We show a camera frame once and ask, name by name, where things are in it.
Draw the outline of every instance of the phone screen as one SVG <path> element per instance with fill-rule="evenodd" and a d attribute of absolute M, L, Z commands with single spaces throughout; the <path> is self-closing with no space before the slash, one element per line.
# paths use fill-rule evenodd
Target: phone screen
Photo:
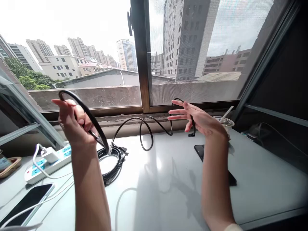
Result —
<path fill-rule="evenodd" d="M 50 190 L 52 186 L 53 184 L 45 184 L 32 188 L 25 195 L 25 197 L 12 209 L 12 211 L 10 211 L 10 213 L 0 222 L 0 227 L 12 216 L 31 207 L 32 205 L 39 203 L 46 196 L 47 192 Z M 35 208 L 16 217 L 14 220 L 8 223 L 7 226 L 21 226 L 24 223 L 24 221 L 27 220 L 27 218 L 34 209 Z"/>
<path fill-rule="evenodd" d="M 198 156 L 200 157 L 200 159 L 203 162 L 203 155 L 204 155 L 204 144 L 200 144 L 200 145 L 195 145 L 195 150 L 198 154 Z M 230 186 L 236 186 L 236 179 L 234 178 L 234 176 L 231 174 L 231 172 L 229 172 L 229 185 Z"/>

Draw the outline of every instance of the glass pane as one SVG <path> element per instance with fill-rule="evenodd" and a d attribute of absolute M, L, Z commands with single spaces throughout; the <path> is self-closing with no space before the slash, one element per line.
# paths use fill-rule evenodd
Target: glass pane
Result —
<path fill-rule="evenodd" d="M 287 1 L 150 0 L 150 104 L 240 99 Z"/>
<path fill-rule="evenodd" d="M 58 110 L 50 100 L 63 88 L 89 108 L 141 105 L 135 40 L 127 25 L 130 1 L 85 6 L 1 1 L 2 17 L 10 23 L 1 24 L 0 53 L 41 111 Z"/>

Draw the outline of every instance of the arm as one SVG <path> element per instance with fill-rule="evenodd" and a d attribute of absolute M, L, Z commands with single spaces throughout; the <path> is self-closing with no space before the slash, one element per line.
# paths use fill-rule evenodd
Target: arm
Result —
<path fill-rule="evenodd" d="M 168 117 L 169 120 L 187 119 L 185 132 L 192 127 L 193 116 L 196 128 L 205 135 L 202 171 L 201 203 L 203 217 L 212 231 L 223 231 L 235 223 L 228 182 L 228 136 L 224 127 L 209 114 L 187 102 L 172 101 L 184 109 L 169 111 L 181 114 Z"/>
<path fill-rule="evenodd" d="M 72 147 L 76 201 L 75 230 L 111 230 L 96 141 L 87 133 L 89 130 L 94 131 L 93 125 L 73 100 L 52 101 L 60 107 L 59 123 Z"/>

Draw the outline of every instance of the straw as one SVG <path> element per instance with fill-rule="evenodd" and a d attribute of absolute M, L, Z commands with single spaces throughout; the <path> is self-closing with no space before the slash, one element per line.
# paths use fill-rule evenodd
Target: straw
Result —
<path fill-rule="evenodd" d="M 229 112 L 232 110 L 232 108 L 234 108 L 234 107 L 231 106 L 231 107 L 229 108 L 229 110 L 227 110 L 227 112 L 224 114 L 224 116 L 219 120 L 220 123 L 221 123 L 221 122 L 224 120 L 224 118 L 229 114 Z"/>

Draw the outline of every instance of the sleeve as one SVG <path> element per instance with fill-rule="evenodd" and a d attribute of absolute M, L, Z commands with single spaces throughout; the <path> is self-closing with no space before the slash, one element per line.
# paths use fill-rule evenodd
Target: sleeve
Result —
<path fill-rule="evenodd" d="M 243 231 L 237 224 L 230 224 L 224 231 Z"/>

